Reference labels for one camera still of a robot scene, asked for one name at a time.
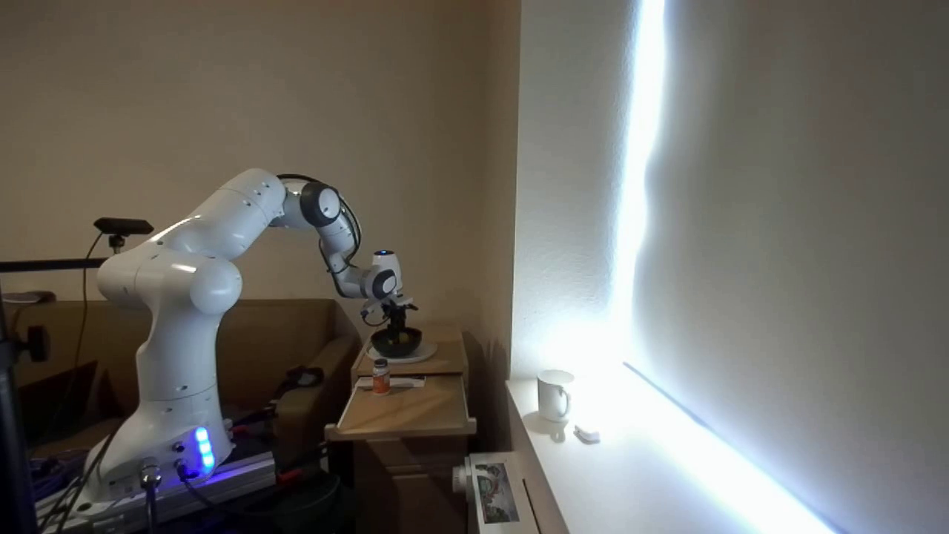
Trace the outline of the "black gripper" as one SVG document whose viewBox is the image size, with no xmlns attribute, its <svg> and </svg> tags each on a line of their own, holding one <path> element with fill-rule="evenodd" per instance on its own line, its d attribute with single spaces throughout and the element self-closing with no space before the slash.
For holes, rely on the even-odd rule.
<svg viewBox="0 0 949 534">
<path fill-rule="evenodd" d="M 382 315 L 385 325 L 370 335 L 370 347 L 378 347 L 382 355 L 395 355 L 421 344 L 421 331 L 407 323 L 404 301 L 388 301 Z"/>
</svg>

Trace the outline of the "robot base with blue lights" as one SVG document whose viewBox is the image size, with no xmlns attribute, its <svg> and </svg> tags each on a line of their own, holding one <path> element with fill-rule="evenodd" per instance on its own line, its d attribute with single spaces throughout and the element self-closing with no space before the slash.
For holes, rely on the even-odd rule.
<svg viewBox="0 0 949 534">
<path fill-rule="evenodd" d="M 222 439 L 207 427 L 186 427 L 154 454 L 106 470 L 106 454 L 117 447 L 118 432 L 109 432 L 63 490 L 35 501 L 38 534 L 157 531 L 275 487 L 269 449 L 222 454 Z"/>
</svg>

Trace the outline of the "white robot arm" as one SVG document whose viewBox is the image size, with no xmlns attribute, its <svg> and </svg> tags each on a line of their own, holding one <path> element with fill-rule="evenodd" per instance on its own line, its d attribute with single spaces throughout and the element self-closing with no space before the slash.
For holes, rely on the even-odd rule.
<svg viewBox="0 0 949 534">
<path fill-rule="evenodd" d="M 207 476 L 232 457 L 217 390 L 217 331 L 243 289 L 238 258 L 268 227 L 315 233 L 336 289 L 382 315 L 370 335 L 379 355 L 401 359 L 421 347 L 421 331 L 407 323 L 412 301 L 398 254 L 379 248 L 367 266 L 355 264 L 363 227 L 345 196 L 308 174 L 247 168 L 185 220 L 99 266 L 99 289 L 109 301 L 143 306 L 151 316 L 136 347 L 139 404 L 99 447 L 99 493 L 131 487 L 146 460 L 160 470 L 185 466 Z"/>
</svg>

